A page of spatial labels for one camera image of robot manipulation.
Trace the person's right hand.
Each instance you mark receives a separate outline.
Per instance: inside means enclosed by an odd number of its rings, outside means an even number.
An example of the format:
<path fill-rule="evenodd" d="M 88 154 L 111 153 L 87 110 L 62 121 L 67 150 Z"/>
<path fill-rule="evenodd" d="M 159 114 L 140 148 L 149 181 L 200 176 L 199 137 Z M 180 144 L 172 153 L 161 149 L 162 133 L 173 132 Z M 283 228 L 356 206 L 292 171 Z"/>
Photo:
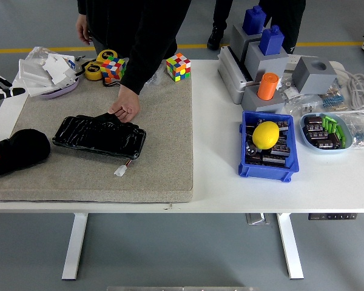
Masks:
<path fill-rule="evenodd" d="M 90 45 L 93 41 L 91 32 L 87 25 L 86 15 L 79 14 L 76 20 L 76 32 L 79 40 L 85 45 Z"/>

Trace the person's left hand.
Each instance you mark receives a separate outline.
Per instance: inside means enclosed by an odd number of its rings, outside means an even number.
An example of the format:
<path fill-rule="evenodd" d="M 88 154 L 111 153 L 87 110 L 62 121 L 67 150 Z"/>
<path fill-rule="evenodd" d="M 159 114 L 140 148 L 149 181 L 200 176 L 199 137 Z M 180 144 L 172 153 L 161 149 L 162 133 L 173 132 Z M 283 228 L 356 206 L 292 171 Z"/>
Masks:
<path fill-rule="evenodd" d="M 131 122 L 140 112 L 139 96 L 124 85 L 120 85 L 117 100 L 109 107 L 108 113 L 121 122 Z"/>

